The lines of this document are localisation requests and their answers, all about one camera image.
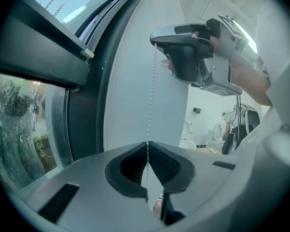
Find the black vent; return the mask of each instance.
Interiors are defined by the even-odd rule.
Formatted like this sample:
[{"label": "black vent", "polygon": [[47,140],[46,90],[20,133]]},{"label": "black vent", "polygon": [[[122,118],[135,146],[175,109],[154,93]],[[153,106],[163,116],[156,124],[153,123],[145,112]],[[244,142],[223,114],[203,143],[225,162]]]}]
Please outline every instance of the black vent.
[{"label": "black vent", "polygon": [[161,150],[156,150],[154,147],[150,147],[149,155],[150,165],[162,185],[172,180],[179,173],[181,165],[176,159]]},{"label": "black vent", "polygon": [[234,170],[234,168],[236,166],[235,164],[231,164],[231,163],[227,163],[227,162],[223,162],[223,161],[215,161],[212,165],[218,166],[220,168],[230,169],[230,170]]},{"label": "black vent", "polygon": [[39,214],[52,223],[56,223],[79,189],[78,186],[66,184],[60,191],[39,211]]},{"label": "black vent", "polygon": [[147,164],[147,145],[123,159],[120,164],[121,173],[137,184],[141,184],[144,169]]}]

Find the gray plastic surface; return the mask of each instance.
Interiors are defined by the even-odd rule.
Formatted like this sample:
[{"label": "gray plastic surface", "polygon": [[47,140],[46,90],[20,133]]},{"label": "gray plastic surface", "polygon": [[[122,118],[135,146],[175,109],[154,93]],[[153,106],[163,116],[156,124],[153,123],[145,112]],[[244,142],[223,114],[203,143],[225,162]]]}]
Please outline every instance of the gray plastic surface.
[{"label": "gray plastic surface", "polygon": [[[206,65],[212,63],[210,59],[204,59],[204,62]],[[211,76],[204,80],[205,85],[202,90],[222,96],[241,95],[242,89],[228,81],[229,60],[221,55],[214,54],[212,64]]]},{"label": "gray plastic surface", "polygon": [[[41,185],[26,203],[39,211],[63,185],[71,183],[80,189],[57,223],[70,231],[249,231],[270,215],[290,188],[288,127],[258,146],[250,142],[240,157],[156,144],[185,157],[195,167],[186,190],[169,195],[173,210],[186,216],[171,226],[154,217],[145,198],[123,196],[106,180],[108,162],[139,144],[74,162]],[[236,166],[233,170],[223,168],[213,165],[216,161]]]},{"label": "gray plastic surface", "polygon": [[39,211],[66,183],[79,186],[57,225],[68,231],[154,231],[164,224],[154,217],[144,198],[128,198],[118,193],[105,177],[105,167],[114,157],[135,145],[121,147],[80,159],[26,200]]},{"label": "gray plastic surface", "polygon": [[232,41],[232,34],[221,22],[221,33],[219,38],[219,45],[216,53],[224,58],[230,58],[235,51],[236,40]]}]

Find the person's arm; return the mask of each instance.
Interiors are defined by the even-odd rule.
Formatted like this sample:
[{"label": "person's arm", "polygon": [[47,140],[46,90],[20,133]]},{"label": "person's arm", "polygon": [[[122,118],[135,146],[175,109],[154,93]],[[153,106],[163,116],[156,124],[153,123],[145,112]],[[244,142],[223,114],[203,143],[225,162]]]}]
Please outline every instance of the person's arm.
[{"label": "person's arm", "polygon": [[228,138],[230,132],[231,132],[231,123],[227,122],[226,123],[226,128],[225,128],[225,138]]},{"label": "person's arm", "polygon": [[232,83],[241,87],[260,105],[271,106],[271,102],[266,95],[270,86],[267,77],[261,76],[252,68],[232,67]]}]

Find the ceiling light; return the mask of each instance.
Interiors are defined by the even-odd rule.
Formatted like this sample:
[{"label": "ceiling light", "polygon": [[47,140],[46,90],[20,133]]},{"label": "ceiling light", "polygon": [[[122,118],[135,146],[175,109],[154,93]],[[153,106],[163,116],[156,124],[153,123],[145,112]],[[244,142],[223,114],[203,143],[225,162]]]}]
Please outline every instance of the ceiling light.
[{"label": "ceiling light", "polygon": [[66,16],[63,19],[63,23],[68,23],[70,20],[74,19],[76,16],[78,16],[81,12],[83,12],[85,9],[87,8],[86,5],[78,8],[77,10],[74,10],[71,14],[69,14],[68,16]]},{"label": "ceiling light", "polygon": [[245,37],[247,38],[247,40],[249,41],[248,45],[252,48],[252,50],[257,54],[257,48],[256,48],[256,43],[255,41],[252,39],[252,37],[247,33],[247,31],[245,31],[242,26],[240,26],[237,22],[235,22],[235,24],[237,25],[237,27],[239,27],[239,29],[242,31],[242,33],[245,35]]}]

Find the gray strip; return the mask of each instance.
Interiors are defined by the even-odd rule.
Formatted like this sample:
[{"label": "gray strip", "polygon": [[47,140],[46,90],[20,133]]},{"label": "gray strip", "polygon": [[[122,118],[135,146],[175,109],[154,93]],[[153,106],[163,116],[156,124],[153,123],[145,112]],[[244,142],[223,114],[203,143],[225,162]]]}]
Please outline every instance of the gray strip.
[{"label": "gray strip", "polygon": [[46,95],[45,116],[49,145],[59,169],[72,162],[67,131],[67,99],[64,88],[49,86]]},{"label": "gray strip", "polygon": [[62,87],[83,86],[87,63],[8,16],[0,34],[0,72]]}]

